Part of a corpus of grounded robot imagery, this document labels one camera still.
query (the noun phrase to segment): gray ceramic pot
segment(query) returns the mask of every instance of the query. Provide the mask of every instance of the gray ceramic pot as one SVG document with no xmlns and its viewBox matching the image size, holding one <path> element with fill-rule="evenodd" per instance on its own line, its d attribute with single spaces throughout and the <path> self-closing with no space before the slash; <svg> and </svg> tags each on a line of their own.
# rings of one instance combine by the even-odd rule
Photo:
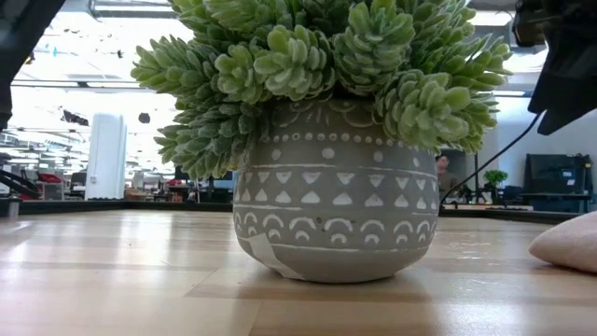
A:
<svg viewBox="0 0 597 336">
<path fill-rule="evenodd" d="M 434 154 L 389 140 L 372 104 L 280 103 L 242 158 L 234 225 L 253 258 L 300 280 L 354 283 L 420 259 L 437 224 Z"/>
</svg>

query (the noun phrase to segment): white triangle pattern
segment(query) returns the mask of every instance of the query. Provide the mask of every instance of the white triangle pattern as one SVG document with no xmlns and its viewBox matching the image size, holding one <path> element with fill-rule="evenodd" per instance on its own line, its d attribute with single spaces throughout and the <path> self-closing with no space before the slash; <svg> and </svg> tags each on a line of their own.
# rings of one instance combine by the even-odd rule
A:
<svg viewBox="0 0 597 336">
<path fill-rule="evenodd" d="M 425 189 L 425 182 L 425 180 L 417 180 L 417 185 L 419 186 L 419 189 Z"/>
<path fill-rule="evenodd" d="M 280 181 L 282 184 L 286 184 L 286 182 L 288 182 L 288 180 L 290 179 L 290 176 L 292 176 L 292 172 L 276 173 L 278 181 Z"/>
<path fill-rule="evenodd" d="M 351 180 L 354 177 L 354 174 L 352 173 L 337 173 L 338 178 L 340 179 L 340 182 L 342 182 L 342 184 L 344 186 L 348 186 L 349 183 L 351 183 Z"/>
<path fill-rule="evenodd" d="M 394 203 L 394 205 L 396 207 L 409 207 L 409 201 L 407 201 L 406 197 L 404 197 L 404 195 L 400 195 L 400 197 L 398 197 L 398 199 L 396 200 L 396 202 Z"/>
<path fill-rule="evenodd" d="M 353 203 L 353 199 L 346 192 L 338 195 L 333 201 L 334 205 L 350 205 Z"/>
<path fill-rule="evenodd" d="M 253 173 L 245 173 L 244 174 L 244 183 L 249 184 L 251 179 L 253 178 Z"/>
<path fill-rule="evenodd" d="M 265 190 L 260 190 L 257 195 L 255 196 L 255 201 L 257 202 L 266 202 L 268 200 L 268 195 L 265 193 Z"/>
<path fill-rule="evenodd" d="M 425 210 L 427 208 L 427 203 L 425 202 L 425 200 L 422 198 L 419 199 L 419 201 L 417 202 L 417 209 L 420 210 Z"/>
<path fill-rule="evenodd" d="M 385 178 L 384 175 L 370 175 L 369 182 L 373 185 L 373 187 L 377 188 L 382 183 L 383 179 Z"/>
<path fill-rule="evenodd" d="M 292 200 L 286 191 L 280 192 L 278 196 L 276 196 L 277 203 L 290 203 Z"/>
<path fill-rule="evenodd" d="M 409 178 L 408 177 L 397 177 L 396 181 L 398 182 L 398 186 L 404 190 L 404 188 L 409 183 Z"/>
<path fill-rule="evenodd" d="M 373 206 L 383 206 L 383 201 L 377 194 L 371 195 L 365 201 L 365 207 L 373 207 Z"/>
<path fill-rule="evenodd" d="M 306 204 L 318 204 L 321 202 L 319 196 L 317 196 L 317 194 L 314 191 L 310 191 L 300 201 Z"/>
<path fill-rule="evenodd" d="M 259 175 L 259 182 L 264 183 L 270 177 L 270 172 L 259 172 L 257 175 Z"/>
<path fill-rule="evenodd" d="M 315 183 L 315 181 L 317 181 L 320 175 L 321 173 L 303 173 L 302 178 L 305 179 L 305 182 L 307 182 L 307 184 L 313 184 Z"/>
<path fill-rule="evenodd" d="M 243 202 L 249 202 L 249 201 L 251 201 L 251 194 L 249 193 L 248 189 L 244 190 L 243 197 L 241 198 L 241 200 Z"/>
</svg>

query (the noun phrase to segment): potted plant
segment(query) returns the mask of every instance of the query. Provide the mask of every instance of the potted plant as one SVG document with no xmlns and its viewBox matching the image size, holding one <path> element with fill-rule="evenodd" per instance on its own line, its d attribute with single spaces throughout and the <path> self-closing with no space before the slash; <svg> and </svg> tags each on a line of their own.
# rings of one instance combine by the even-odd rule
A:
<svg viewBox="0 0 597 336">
<path fill-rule="evenodd" d="M 465 0 L 172 0 L 132 76 L 176 97 L 160 154 L 237 170 L 234 227 L 283 276 L 345 283 L 420 259 L 437 224 L 435 153 L 481 148 L 511 56 L 472 38 Z"/>
<path fill-rule="evenodd" d="M 483 178 L 485 178 L 485 181 L 487 181 L 487 184 L 492 192 L 493 204 L 499 203 L 499 199 L 497 197 L 497 187 L 499 187 L 502 182 L 507 180 L 507 173 L 502 172 L 501 170 L 490 170 L 485 172 Z"/>
</svg>

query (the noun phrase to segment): pink cushion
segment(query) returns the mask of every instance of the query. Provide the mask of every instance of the pink cushion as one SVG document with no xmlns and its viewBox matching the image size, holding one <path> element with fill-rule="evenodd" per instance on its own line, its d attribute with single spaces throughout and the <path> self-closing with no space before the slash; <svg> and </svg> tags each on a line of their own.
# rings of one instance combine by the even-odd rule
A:
<svg viewBox="0 0 597 336">
<path fill-rule="evenodd" d="M 597 273 L 597 212 L 541 233 L 531 243 L 529 252 L 555 265 Z"/>
</svg>

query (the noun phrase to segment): wooden floor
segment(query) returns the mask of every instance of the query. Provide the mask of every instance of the wooden floor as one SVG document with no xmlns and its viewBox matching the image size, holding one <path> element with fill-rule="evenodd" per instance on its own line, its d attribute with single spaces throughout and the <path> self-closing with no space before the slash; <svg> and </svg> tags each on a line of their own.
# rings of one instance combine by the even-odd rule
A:
<svg viewBox="0 0 597 336">
<path fill-rule="evenodd" d="M 0 222 L 2 336 L 597 335 L 597 277 L 531 257 L 549 226 L 441 219 L 427 256 L 364 285 L 284 280 L 229 214 Z"/>
</svg>

